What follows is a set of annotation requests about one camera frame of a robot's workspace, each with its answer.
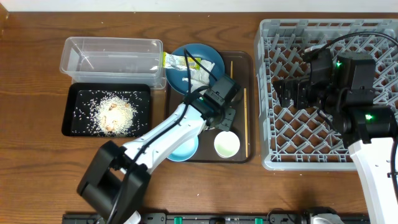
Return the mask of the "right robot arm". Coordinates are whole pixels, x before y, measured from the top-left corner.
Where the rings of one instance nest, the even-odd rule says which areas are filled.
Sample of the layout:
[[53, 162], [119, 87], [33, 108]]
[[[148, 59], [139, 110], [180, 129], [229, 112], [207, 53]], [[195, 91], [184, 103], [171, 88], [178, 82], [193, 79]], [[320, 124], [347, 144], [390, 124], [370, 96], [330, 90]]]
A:
[[389, 106], [374, 103], [376, 62], [367, 53], [306, 53], [307, 76], [277, 80], [282, 107], [316, 107], [341, 135], [359, 174], [371, 223], [397, 223], [397, 121]]

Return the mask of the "white tissue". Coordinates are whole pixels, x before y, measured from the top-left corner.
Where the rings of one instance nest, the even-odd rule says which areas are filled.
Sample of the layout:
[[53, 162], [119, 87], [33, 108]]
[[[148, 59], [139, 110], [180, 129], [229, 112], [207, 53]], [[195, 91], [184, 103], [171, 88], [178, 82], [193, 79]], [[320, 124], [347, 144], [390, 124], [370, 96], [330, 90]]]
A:
[[[202, 60], [200, 62], [207, 70], [212, 71], [215, 63], [209, 62], [207, 60]], [[210, 74], [206, 72], [203, 68], [199, 68], [199, 70], [190, 69], [190, 77], [191, 77], [191, 92], [195, 91], [199, 87], [208, 86], [210, 84]]]

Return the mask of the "dark blue plate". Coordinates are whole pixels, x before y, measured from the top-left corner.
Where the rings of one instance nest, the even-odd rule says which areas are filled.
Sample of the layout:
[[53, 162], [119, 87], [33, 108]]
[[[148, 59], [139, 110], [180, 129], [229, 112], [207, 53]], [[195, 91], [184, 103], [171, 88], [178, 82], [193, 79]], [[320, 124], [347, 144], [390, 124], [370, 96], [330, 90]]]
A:
[[[205, 44], [187, 44], [183, 45], [172, 52], [173, 55], [183, 56], [183, 49], [187, 49], [195, 58], [201, 58], [209, 62], [215, 63], [211, 73], [216, 77], [220, 78], [225, 74], [224, 61], [221, 55], [209, 45]], [[183, 81], [183, 78], [187, 78], [186, 71], [178, 71], [175, 69], [166, 69], [165, 76], [169, 85], [177, 92], [186, 94], [188, 90], [188, 82]]]

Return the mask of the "white cup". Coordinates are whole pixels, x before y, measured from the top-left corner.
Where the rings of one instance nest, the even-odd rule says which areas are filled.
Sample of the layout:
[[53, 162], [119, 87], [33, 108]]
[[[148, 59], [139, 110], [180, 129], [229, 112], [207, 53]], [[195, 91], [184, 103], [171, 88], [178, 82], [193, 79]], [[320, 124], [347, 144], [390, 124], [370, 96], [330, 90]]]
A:
[[233, 157], [240, 149], [240, 140], [232, 131], [222, 131], [215, 137], [214, 149], [221, 158]]

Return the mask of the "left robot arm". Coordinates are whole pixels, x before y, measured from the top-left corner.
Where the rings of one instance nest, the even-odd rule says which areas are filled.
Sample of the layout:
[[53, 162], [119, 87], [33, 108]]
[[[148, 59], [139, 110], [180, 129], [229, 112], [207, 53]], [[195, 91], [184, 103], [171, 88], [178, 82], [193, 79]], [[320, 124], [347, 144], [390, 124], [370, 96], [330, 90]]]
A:
[[139, 223], [151, 174], [174, 150], [206, 128], [231, 129], [232, 103], [241, 87], [224, 75], [212, 86], [189, 91], [177, 109], [145, 135], [118, 146], [103, 144], [77, 187], [106, 223]]

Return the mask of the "green yellow snack wrapper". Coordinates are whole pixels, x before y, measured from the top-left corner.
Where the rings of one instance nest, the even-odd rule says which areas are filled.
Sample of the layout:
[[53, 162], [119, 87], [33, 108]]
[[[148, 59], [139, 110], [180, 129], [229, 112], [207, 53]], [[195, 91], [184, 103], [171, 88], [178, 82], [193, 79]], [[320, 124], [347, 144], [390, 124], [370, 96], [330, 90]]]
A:
[[168, 69], [174, 69], [178, 71], [184, 71], [187, 69], [187, 65], [191, 70], [199, 70], [200, 66], [197, 62], [201, 62], [200, 58], [191, 58], [190, 56], [179, 56], [163, 53], [162, 56], [162, 67]]

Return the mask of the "light blue bowl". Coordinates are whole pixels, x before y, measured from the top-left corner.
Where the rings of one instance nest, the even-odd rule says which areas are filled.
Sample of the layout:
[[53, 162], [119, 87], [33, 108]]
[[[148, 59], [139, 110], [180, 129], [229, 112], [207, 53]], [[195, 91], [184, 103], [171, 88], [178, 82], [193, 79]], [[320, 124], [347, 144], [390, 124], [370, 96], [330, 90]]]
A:
[[198, 136], [185, 141], [178, 148], [176, 148], [167, 159], [173, 162], [183, 162], [190, 159], [198, 149]]

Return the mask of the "pile of rice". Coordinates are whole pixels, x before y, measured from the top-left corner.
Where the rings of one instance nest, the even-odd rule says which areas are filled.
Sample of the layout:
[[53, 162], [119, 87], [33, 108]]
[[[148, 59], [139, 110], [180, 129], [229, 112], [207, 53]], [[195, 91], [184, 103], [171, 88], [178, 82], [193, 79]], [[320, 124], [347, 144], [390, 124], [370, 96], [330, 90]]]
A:
[[70, 134], [138, 137], [149, 129], [150, 100], [149, 91], [80, 90]]

